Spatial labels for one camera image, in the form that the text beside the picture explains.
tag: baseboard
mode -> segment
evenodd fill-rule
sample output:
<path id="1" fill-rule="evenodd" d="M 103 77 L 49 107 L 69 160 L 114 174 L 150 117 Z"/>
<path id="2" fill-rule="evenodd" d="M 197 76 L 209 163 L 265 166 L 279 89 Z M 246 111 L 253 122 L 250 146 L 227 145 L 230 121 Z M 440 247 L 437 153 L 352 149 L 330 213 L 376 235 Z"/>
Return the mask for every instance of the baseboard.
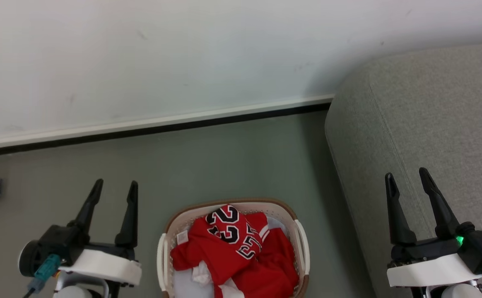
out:
<path id="1" fill-rule="evenodd" d="M 0 154 L 321 110 L 333 94 L 0 138 Z"/>

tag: floor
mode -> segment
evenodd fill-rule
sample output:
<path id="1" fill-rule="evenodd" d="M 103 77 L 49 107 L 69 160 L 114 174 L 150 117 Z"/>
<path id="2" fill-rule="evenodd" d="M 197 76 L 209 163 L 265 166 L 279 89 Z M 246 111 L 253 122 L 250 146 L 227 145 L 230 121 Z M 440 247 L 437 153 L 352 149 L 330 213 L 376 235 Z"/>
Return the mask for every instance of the floor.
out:
<path id="1" fill-rule="evenodd" d="M 23 245 L 75 218 L 94 181 L 105 180 L 90 228 L 114 241 L 132 180 L 139 183 L 141 285 L 120 297 L 161 297 L 156 247 L 171 215 L 191 204 L 273 197 L 307 232 L 307 297 L 374 297 L 324 136 L 324 111 L 0 156 L 0 297 L 20 297 Z M 53 283 L 44 294 L 50 297 Z"/>

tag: black baseboard strip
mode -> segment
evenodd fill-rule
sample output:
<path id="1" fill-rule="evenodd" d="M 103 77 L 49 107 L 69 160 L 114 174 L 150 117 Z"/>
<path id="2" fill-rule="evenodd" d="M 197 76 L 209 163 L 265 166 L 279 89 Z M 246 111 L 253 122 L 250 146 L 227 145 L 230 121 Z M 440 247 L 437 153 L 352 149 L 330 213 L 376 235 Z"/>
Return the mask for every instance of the black baseboard strip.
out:
<path id="1" fill-rule="evenodd" d="M 55 141 L 31 143 L 31 144 L 25 144 L 25 145 L 16 145 L 16 146 L 11 146 L 11 147 L 1 147 L 0 148 L 0 155 L 18 153 L 18 152 L 22 152 L 22 151 L 31 151 L 31 150 L 38 150 L 38 149 L 46 149 L 46 148 L 53 148 L 53 147 L 60 147 L 60 146 L 67 146 L 67 145 L 89 143 L 89 142 L 106 141 L 106 140 L 109 140 L 109 139 L 135 137 L 135 136 L 143 136 L 143 135 L 149 135 L 149 134 L 158 134 L 160 132 L 172 132 L 172 131 L 175 131 L 175 130 L 188 130 L 190 128 L 205 127 L 205 126 L 220 125 L 220 124 L 228 124 L 228 123 L 235 123 L 235 122 L 243 122 L 243 121 L 264 119 L 264 118 L 270 118 L 270 117 L 280 117 L 280 116 L 285 116 L 285 115 L 311 113 L 311 112 L 316 112 L 316 111 L 327 110 L 327 109 L 329 109 L 329 107 L 330 107 L 329 103 L 321 103 L 321 104 L 314 104 L 312 106 L 296 107 L 296 108 L 277 110 L 277 111 L 252 113 L 252 114 L 247 114 L 247 115 L 236 115 L 236 116 L 231 116 L 231 117 L 215 118 L 215 119 L 194 121 L 194 122 L 188 122 L 188 123 L 180 123 L 180 124 L 171 124 L 171 125 L 165 125 L 165 126 L 141 128 L 139 130 L 124 130 L 122 132 L 109 132 L 107 134 L 98 134 L 98 135 L 91 135 L 91 136 L 84 136 L 84 137 L 59 139 L 59 140 L 55 140 Z"/>

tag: white laundry basket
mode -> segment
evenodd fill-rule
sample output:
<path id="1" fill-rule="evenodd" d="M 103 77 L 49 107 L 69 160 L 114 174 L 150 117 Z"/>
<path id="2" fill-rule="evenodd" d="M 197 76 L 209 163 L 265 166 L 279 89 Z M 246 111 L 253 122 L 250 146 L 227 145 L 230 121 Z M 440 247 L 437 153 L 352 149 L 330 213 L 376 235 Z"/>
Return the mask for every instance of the white laundry basket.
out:
<path id="1" fill-rule="evenodd" d="M 309 244 L 307 242 L 304 227 L 296 218 L 296 214 L 287 204 L 276 199 L 269 198 L 249 198 L 224 200 L 220 202 L 210 202 L 198 206 L 189 207 L 178 214 L 175 214 L 166 227 L 166 232 L 160 237 L 156 254 L 156 270 L 158 283 L 164 293 L 165 298 L 174 298 L 173 291 L 173 260 L 171 259 L 171 249 L 176 246 L 176 235 L 187 230 L 195 219 L 203 217 L 212 211 L 226 204 L 233 205 L 241 213 L 249 214 L 263 212 L 265 215 L 279 220 L 287 229 L 287 236 L 294 248 L 296 256 L 296 272 L 298 273 L 299 283 L 294 288 L 294 298 L 302 298 L 307 290 L 309 283 L 309 268 L 311 257 L 309 256 Z"/>

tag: robotic arm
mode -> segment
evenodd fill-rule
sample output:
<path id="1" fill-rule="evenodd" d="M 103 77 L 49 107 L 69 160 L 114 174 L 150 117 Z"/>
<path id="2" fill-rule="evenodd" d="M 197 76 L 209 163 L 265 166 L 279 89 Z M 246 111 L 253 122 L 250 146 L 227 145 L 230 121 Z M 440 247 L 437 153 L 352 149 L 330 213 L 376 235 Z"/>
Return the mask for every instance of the robotic arm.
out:
<path id="1" fill-rule="evenodd" d="M 482 231 L 471 222 L 458 223 L 453 211 L 426 168 L 419 169 L 423 190 L 429 195 L 436 238 L 417 240 L 408 227 L 394 176 L 385 187 L 392 261 L 387 277 L 392 287 L 408 287 L 414 298 L 482 298 Z"/>
<path id="2" fill-rule="evenodd" d="M 114 244 L 91 243 L 88 231 L 103 180 L 96 181 L 76 219 L 66 226 L 52 225 L 39 240 L 27 243 L 18 260 L 23 276 L 34 277 L 28 293 L 39 293 L 51 276 L 57 277 L 54 298 L 117 298 L 121 287 L 140 284 L 137 247 L 138 185 L 131 183 L 127 211 Z M 87 289 L 100 286 L 102 293 Z"/>

